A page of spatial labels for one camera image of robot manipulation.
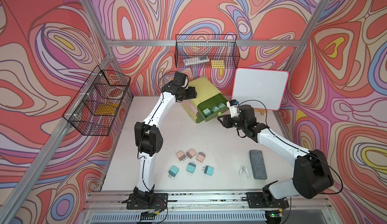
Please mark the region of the green plug one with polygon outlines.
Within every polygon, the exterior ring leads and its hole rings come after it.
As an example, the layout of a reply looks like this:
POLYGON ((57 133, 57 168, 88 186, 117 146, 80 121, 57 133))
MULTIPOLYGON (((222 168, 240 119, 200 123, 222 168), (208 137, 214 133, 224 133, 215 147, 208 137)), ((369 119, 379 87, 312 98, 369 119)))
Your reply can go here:
POLYGON ((213 106, 211 110, 213 113, 217 113, 220 111, 220 108, 218 106, 213 106))

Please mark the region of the green plug three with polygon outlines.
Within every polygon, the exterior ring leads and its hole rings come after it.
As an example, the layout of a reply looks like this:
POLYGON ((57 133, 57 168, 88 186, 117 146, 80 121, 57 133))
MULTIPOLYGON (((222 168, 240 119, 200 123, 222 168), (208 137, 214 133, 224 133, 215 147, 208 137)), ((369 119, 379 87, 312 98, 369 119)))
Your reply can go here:
POLYGON ((224 104, 224 103, 220 103, 220 104, 218 105, 218 107, 219 107, 220 109, 222 109, 222 108, 226 108, 227 106, 226 106, 226 104, 224 104))

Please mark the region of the yellow green drawer cabinet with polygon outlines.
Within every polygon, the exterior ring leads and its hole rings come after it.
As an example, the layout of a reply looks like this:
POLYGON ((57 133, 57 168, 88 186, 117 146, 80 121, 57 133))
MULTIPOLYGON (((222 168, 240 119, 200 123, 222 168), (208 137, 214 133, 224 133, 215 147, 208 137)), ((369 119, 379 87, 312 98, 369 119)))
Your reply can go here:
POLYGON ((206 77, 193 80, 188 86, 195 88, 197 96, 184 100, 182 106, 195 123, 208 122, 229 110, 228 100, 206 77))

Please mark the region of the green plug two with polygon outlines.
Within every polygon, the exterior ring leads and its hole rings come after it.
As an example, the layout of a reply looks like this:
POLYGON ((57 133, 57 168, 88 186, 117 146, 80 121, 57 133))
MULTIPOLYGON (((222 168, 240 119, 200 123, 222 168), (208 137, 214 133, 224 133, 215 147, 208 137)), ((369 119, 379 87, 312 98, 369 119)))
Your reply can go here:
POLYGON ((203 111, 202 111, 203 115, 205 117, 208 117, 209 115, 212 114, 212 111, 209 109, 209 108, 205 108, 203 111))

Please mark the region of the green top drawer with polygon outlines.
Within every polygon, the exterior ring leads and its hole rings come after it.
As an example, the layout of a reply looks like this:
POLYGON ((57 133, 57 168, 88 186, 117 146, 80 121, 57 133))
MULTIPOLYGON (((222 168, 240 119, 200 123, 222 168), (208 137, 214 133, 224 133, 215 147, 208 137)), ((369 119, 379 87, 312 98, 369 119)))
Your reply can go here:
POLYGON ((208 122, 224 112, 228 111, 227 99, 222 93, 219 93, 207 100, 201 101, 197 106, 196 123, 208 122))

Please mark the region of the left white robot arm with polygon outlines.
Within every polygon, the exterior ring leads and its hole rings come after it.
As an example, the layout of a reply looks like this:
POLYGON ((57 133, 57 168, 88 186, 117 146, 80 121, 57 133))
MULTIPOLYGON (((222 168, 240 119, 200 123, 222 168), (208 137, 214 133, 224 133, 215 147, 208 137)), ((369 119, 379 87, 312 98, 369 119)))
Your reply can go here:
POLYGON ((163 146, 163 137, 159 127, 175 103, 197 97, 195 87, 169 84, 164 86, 163 90, 147 118, 142 122, 137 122, 134 127, 138 160, 140 160, 140 175, 134 188, 134 197, 147 204, 151 204, 155 198, 155 163, 157 153, 163 146))

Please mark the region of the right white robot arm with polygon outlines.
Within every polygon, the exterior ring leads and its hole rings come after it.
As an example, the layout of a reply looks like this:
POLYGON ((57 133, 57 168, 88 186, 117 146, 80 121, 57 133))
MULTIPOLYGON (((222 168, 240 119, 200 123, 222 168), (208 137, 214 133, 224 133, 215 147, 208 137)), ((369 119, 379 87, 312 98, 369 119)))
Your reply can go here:
POLYGON ((242 131, 244 136, 260 143, 285 159, 293 167, 293 176, 285 181, 275 181, 262 189, 266 205, 286 197, 302 196, 312 199, 334 184, 331 168, 326 156, 318 149, 309 150, 286 138, 280 137, 266 123, 258 122, 250 105, 233 105, 230 114, 217 120, 223 127, 242 131))

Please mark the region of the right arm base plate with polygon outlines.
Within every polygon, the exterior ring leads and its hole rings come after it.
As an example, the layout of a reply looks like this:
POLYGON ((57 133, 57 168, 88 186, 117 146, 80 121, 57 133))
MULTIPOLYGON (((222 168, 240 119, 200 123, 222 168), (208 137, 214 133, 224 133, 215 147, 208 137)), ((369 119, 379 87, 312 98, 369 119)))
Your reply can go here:
POLYGON ((286 198, 275 199, 266 192, 247 192, 244 199, 248 202, 249 208, 289 208, 289 202, 286 198))

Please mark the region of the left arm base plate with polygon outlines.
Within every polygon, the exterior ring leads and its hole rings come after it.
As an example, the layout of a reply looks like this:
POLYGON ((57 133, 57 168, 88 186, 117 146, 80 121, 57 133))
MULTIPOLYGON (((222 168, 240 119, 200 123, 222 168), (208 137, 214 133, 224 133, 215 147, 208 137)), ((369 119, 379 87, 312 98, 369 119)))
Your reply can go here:
POLYGON ((127 204, 128 210, 165 210, 167 208, 168 193, 132 193, 129 195, 129 198, 124 202, 127 204))

